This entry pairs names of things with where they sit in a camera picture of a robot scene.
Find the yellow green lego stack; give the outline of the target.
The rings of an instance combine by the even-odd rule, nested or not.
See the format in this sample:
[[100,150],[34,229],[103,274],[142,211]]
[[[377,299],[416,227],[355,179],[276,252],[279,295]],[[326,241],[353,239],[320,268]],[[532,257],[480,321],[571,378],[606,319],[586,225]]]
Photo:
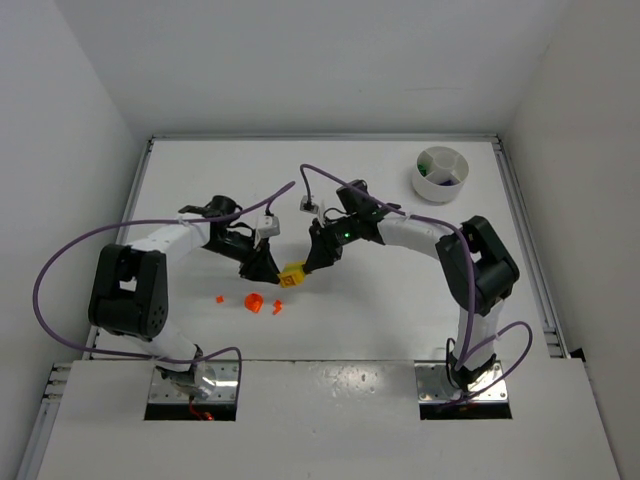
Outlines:
[[288,263],[278,274],[279,285],[282,288],[291,288],[301,285],[306,277],[305,262]]

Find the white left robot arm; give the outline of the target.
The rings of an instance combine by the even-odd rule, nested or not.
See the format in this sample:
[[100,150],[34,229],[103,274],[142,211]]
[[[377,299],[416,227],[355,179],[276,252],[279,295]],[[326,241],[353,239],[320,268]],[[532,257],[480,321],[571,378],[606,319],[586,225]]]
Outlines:
[[269,239],[280,234],[279,219],[267,210],[247,235],[239,205],[216,195],[204,206],[183,207],[176,221],[131,243],[109,244],[99,255],[88,318],[113,336],[136,343],[166,372],[187,375],[199,347],[169,320],[168,267],[198,249],[239,263],[243,279],[277,284],[279,269]]

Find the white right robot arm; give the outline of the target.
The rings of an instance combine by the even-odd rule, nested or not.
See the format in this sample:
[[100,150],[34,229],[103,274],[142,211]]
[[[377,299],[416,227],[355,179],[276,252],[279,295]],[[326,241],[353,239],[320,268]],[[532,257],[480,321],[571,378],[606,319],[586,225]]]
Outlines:
[[437,260],[460,307],[457,339],[446,355],[448,378],[453,387],[467,392],[496,361],[498,317],[520,278],[519,268],[492,225],[474,216],[457,233],[440,233],[422,218],[401,215],[398,205],[376,203],[362,179],[340,187],[336,194],[345,214],[312,222],[311,249],[303,272],[334,265],[343,247],[357,240],[403,247]]

